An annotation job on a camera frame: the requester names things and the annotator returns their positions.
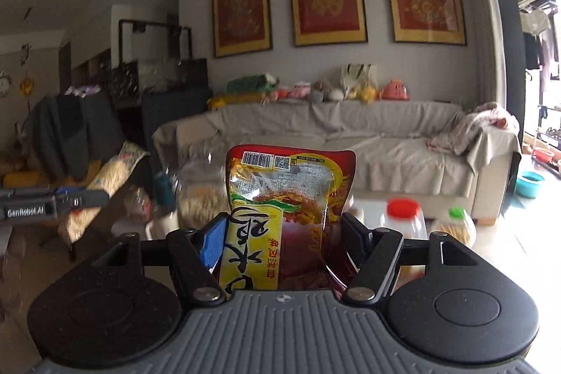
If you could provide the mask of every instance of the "barcode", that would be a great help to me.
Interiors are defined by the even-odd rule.
[[[273,164],[273,157],[274,156],[272,154],[265,154],[263,152],[244,151],[242,164],[271,168],[271,165]]]
[[[290,170],[290,157],[275,156],[275,168],[279,170]]]

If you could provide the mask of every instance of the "noodle package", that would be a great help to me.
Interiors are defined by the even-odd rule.
[[[227,294],[334,285],[326,260],[340,242],[355,164],[352,151],[257,144],[230,149],[226,187],[232,212],[219,274]]]

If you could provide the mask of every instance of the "gray ribbed surface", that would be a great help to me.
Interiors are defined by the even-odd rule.
[[[44,361],[32,372],[86,371]],[[329,291],[236,292],[218,308],[194,311],[177,336],[151,356],[93,372],[536,374],[521,360],[482,369],[427,361],[395,341],[374,311],[347,307]]]

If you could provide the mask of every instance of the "floor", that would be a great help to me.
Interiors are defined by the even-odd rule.
[[[533,167],[529,157],[525,157],[520,170]],[[561,181],[545,170],[538,171],[546,177],[539,197],[513,198],[504,219],[494,226],[478,227],[473,249],[523,287],[538,304],[540,331],[526,359],[538,372],[554,374],[560,372],[555,360],[561,349],[561,310],[554,294],[559,276],[556,235],[561,223]],[[0,324],[0,374],[21,374],[39,361],[26,328],[27,309],[41,290],[75,265],[69,263],[67,251],[58,239],[38,248],[48,230],[36,226],[19,229],[27,241],[19,283],[22,305],[21,311],[12,312]],[[77,261],[103,245],[103,237],[86,232],[77,244]],[[170,284],[169,274],[163,268],[151,268],[147,275]]]

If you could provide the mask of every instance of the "beige sofa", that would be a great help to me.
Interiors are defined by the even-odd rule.
[[[230,147],[244,143],[349,149],[357,155],[355,196],[408,196],[427,218],[462,206],[480,223],[493,223],[520,146],[514,133],[489,126],[463,156],[426,147],[427,138],[450,130],[462,116],[461,107],[439,102],[228,105],[164,125],[153,139],[171,169],[209,152],[223,161]]]

